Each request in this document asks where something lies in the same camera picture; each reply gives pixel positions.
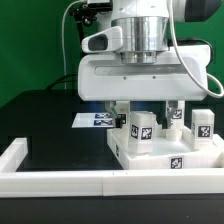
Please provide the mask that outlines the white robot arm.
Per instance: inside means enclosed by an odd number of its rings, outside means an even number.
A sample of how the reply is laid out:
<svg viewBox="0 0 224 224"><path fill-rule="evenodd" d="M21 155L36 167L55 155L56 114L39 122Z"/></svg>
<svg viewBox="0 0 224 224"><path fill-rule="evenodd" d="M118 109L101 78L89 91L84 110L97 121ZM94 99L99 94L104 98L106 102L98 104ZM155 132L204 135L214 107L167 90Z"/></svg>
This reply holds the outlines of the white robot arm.
<svg viewBox="0 0 224 224"><path fill-rule="evenodd" d="M88 1L101 29L82 40L86 53L78 68L78 93L84 101L103 101L112 125L123 126L120 101L200 101L224 92L208 89L208 45L178 40L177 22L203 22L222 0Z"/></svg>

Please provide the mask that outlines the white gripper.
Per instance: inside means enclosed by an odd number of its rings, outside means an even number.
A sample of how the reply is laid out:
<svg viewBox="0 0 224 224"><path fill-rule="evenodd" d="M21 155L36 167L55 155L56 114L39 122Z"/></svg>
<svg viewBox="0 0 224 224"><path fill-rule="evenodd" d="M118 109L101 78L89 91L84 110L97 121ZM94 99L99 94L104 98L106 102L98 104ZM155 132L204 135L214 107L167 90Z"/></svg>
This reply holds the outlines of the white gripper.
<svg viewBox="0 0 224 224"><path fill-rule="evenodd" d="M114 128L122 127L115 101L167 101L162 128L170 129L176 101L201 101L208 87L206 45L170 48L155 64L124 64L118 54L84 57L78 70L78 94L84 101L106 101Z"/></svg>

